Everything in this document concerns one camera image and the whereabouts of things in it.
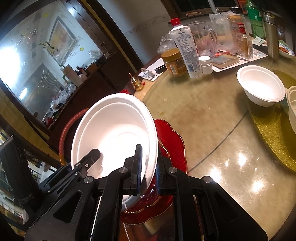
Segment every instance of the green plastic bottle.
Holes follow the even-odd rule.
[[[263,31],[263,22],[262,22],[262,16],[260,14],[259,8],[251,1],[247,0],[247,4],[245,5],[249,19],[251,22],[252,32],[254,37],[264,37],[264,31]]]

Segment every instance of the red bottle cap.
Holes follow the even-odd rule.
[[[173,26],[176,26],[176,25],[179,25],[179,24],[181,24],[181,22],[180,22],[180,20],[178,19],[178,18],[173,18],[173,19],[171,19],[171,24],[173,25]]]
[[[239,32],[241,34],[246,34],[246,29],[244,28],[244,23],[237,23],[239,25]]]

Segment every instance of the framed picture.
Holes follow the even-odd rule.
[[[58,16],[49,37],[49,43],[54,47],[52,57],[58,64],[62,64],[64,58],[69,55],[69,49],[74,43],[74,39],[74,34]]]

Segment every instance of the glass pitcher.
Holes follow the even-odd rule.
[[[214,55],[218,51],[218,40],[216,33],[206,21],[196,21],[189,23],[188,26],[193,34],[198,56],[210,56]]]

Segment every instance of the screw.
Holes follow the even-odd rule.
[[[94,180],[94,178],[91,177],[91,176],[87,176],[87,177],[85,177],[85,178],[83,179],[83,181],[84,181],[85,183],[91,183],[93,180]]]
[[[170,173],[175,173],[175,172],[178,171],[178,169],[175,168],[175,167],[170,167],[170,168],[168,169],[168,171],[169,171]]]
[[[121,167],[121,168],[119,168],[119,172],[120,173],[126,173],[126,172],[128,172],[128,168],[127,167]]]
[[[213,181],[213,179],[209,176],[205,176],[203,179],[204,179],[204,182],[206,183],[211,183]]]

